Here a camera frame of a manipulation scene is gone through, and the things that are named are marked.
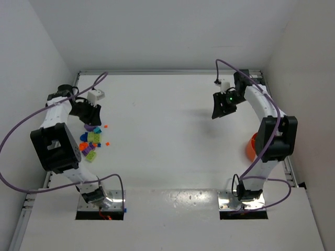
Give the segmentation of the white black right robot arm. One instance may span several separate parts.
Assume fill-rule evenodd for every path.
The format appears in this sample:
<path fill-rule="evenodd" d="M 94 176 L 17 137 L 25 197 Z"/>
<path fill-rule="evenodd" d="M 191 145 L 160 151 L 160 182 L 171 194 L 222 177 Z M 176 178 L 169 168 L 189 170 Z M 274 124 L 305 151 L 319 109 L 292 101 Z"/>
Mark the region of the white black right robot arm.
<path fill-rule="evenodd" d="M 277 163 L 292 155 L 298 121 L 281 111 L 263 82 L 251 79 L 248 70 L 235 72 L 233 79 L 233 87 L 224 87 L 222 81 L 215 80 L 221 90 L 213 94 L 212 119 L 236 112 L 237 105 L 247 101 L 260 121 L 254 143 L 255 158 L 239 176 L 236 187 L 237 199 L 250 201 L 260 197 L 264 183 Z"/>

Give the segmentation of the purple stepped lego brick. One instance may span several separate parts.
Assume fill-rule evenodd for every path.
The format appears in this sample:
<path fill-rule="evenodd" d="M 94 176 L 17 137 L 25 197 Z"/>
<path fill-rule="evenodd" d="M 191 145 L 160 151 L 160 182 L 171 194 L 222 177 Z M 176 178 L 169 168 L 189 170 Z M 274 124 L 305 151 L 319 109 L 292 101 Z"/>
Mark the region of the purple stepped lego brick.
<path fill-rule="evenodd" d="M 92 144 L 89 144 L 85 149 L 81 150 L 81 153 L 84 155 L 84 156 L 88 156 L 88 154 L 91 152 L 91 151 L 94 151 L 95 150 L 95 146 L 92 145 Z"/>

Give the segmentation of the purple round lego piece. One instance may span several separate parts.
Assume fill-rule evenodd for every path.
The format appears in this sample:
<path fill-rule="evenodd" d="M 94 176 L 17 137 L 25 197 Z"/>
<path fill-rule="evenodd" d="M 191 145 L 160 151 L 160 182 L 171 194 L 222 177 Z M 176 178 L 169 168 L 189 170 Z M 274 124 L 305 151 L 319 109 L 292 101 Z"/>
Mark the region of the purple round lego piece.
<path fill-rule="evenodd" d="M 96 126 L 85 124 L 84 128 L 85 128 L 86 131 L 91 132 L 91 131 L 94 131 L 94 129 L 96 128 Z"/>

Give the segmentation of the small teal lego brick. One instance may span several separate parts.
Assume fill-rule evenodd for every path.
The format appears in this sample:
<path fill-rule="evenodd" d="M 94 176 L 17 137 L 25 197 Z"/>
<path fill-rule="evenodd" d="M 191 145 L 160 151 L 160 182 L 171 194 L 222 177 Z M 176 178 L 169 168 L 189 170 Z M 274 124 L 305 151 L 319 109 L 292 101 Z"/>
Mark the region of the small teal lego brick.
<path fill-rule="evenodd" d="M 102 132 L 102 130 L 100 129 L 100 127 L 95 127 L 93 132 L 96 133 L 96 134 L 100 134 Z"/>

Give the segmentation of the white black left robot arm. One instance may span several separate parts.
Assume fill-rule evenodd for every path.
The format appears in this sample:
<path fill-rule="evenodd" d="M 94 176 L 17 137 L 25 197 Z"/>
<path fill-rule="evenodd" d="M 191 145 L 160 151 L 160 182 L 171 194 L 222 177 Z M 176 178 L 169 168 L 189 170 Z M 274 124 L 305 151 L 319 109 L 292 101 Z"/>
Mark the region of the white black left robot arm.
<path fill-rule="evenodd" d="M 86 203 L 101 208 L 106 202 L 106 191 L 98 177 L 82 165 L 80 148 L 67 121 L 69 116 L 76 116 L 88 126 L 100 126 L 101 106 L 97 102 L 105 94 L 93 88 L 85 98 L 74 97 L 75 89 L 60 85 L 55 93 L 48 95 L 46 117 L 30 138 L 44 170 L 65 176 L 75 183 Z"/>

